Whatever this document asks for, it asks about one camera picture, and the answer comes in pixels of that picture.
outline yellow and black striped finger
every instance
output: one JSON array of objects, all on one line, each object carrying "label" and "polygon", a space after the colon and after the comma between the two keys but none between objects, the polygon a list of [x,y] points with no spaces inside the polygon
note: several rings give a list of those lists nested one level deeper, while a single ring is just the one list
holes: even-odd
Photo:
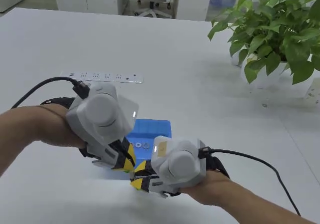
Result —
[{"label": "yellow and black striped finger", "polygon": [[139,179],[133,180],[131,182],[131,185],[137,190],[143,190],[143,191],[149,192],[150,180],[151,180],[151,177],[149,176],[139,178]]},{"label": "yellow and black striped finger", "polygon": [[144,160],[140,163],[140,165],[137,166],[137,168],[134,171],[136,177],[143,177],[143,176],[152,176],[156,175],[156,172],[153,170],[151,166],[151,160]]},{"label": "yellow and black striped finger", "polygon": [[134,145],[124,138],[123,142],[118,140],[111,143],[109,146],[118,153],[117,162],[112,169],[133,171],[136,163]]}]

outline black wrist strap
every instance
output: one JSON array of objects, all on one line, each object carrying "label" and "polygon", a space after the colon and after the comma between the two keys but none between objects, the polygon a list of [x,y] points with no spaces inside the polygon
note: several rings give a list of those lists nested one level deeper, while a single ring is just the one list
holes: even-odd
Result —
[{"label": "black wrist strap", "polygon": [[230,179],[230,176],[228,172],[226,171],[224,165],[221,163],[221,161],[214,157],[214,156],[207,156],[205,158],[206,160],[206,170],[216,170],[221,172],[223,175],[228,177]]},{"label": "black wrist strap", "polygon": [[74,100],[75,100],[74,98],[61,97],[61,98],[54,98],[54,99],[49,99],[49,100],[43,101],[41,104],[42,105],[59,104],[59,105],[66,107],[67,109],[69,109],[71,104],[74,102]]}]

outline wrist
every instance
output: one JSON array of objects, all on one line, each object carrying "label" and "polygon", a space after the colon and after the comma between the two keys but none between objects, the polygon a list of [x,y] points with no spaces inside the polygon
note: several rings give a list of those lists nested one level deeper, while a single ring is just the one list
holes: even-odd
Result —
[{"label": "wrist", "polygon": [[216,192],[217,206],[228,211],[235,203],[246,202],[252,195],[254,194],[251,191],[230,181],[223,184]]}]

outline floor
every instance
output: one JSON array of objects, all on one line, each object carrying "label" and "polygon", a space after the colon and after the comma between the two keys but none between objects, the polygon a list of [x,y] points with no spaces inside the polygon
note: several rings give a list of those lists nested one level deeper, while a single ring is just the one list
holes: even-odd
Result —
[{"label": "floor", "polygon": [[0,17],[5,15],[15,7],[41,10],[58,10],[56,0],[23,0],[20,3],[16,4],[14,7],[8,9],[6,12],[0,14]]}]

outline black cable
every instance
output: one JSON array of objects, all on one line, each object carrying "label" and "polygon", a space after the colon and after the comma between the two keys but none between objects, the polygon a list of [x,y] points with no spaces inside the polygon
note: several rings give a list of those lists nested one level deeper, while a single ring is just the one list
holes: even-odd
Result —
[{"label": "black cable", "polygon": [[210,154],[213,154],[213,153],[226,153],[226,154],[231,154],[231,155],[238,155],[238,156],[242,156],[242,157],[245,157],[245,158],[249,158],[249,159],[258,161],[258,162],[266,165],[267,167],[270,167],[270,168],[276,173],[276,176],[277,176],[277,178],[278,178],[281,186],[282,186],[283,189],[285,190],[285,193],[286,193],[286,195],[288,196],[288,198],[289,198],[292,206],[294,207],[296,213],[297,213],[299,216],[301,216],[301,214],[300,214],[300,212],[299,212],[296,204],[295,204],[294,201],[292,200],[292,198],[291,198],[291,196],[290,196],[290,194],[289,194],[289,192],[288,192],[285,184],[284,184],[283,181],[281,180],[281,177],[280,177],[279,172],[278,172],[277,169],[274,168],[271,164],[269,164],[268,162],[266,162],[266,161],[264,161],[264,160],[261,160],[261,159],[259,159],[259,158],[256,158],[256,157],[254,157],[254,156],[247,155],[247,154],[243,154],[243,153],[236,152],[236,151],[231,151],[231,150],[210,149],[210,150],[209,150],[209,153],[210,153]]},{"label": "black cable", "polygon": [[65,81],[69,81],[71,82],[74,86],[73,86],[73,90],[82,98],[86,98],[89,94],[90,88],[83,83],[82,81],[77,81],[75,79],[69,78],[69,77],[53,77],[53,78],[49,78],[46,79],[42,82],[40,82],[39,84],[37,84],[36,86],[34,86],[31,90],[29,90],[24,96],[22,96],[21,99],[19,99],[13,106],[11,109],[14,109],[16,107],[18,107],[26,98],[28,98],[33,92],[35,92],[37,89],[39,89],[40,87],[42,87],[43,85],[46,85],[48,83],[54,82],[54,81],[60,81],[60,80],[65,80]]}]

